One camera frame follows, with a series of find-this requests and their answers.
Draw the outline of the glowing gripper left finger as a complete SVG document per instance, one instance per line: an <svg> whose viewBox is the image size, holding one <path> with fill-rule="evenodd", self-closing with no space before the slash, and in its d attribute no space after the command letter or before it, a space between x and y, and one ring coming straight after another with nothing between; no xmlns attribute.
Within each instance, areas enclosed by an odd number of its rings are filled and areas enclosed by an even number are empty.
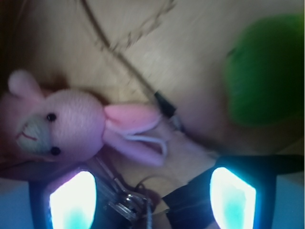
<svg viewBox="0 0 305 229"><path fill-rule="evenodd" d="M36 229L89 229L97 208L97 181L85 166L29 183Z"/></svg>

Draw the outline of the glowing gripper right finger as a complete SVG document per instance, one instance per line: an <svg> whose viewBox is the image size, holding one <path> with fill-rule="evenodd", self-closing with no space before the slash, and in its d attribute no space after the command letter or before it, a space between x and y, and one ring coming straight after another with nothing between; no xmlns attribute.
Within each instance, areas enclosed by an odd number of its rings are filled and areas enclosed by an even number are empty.
<svg viewBox="0 0 305 229"><path fill-rule="evenodd" d="M270 229L275 208L274 156L223 156L210 179L213 217L221 229Z"/></svg>

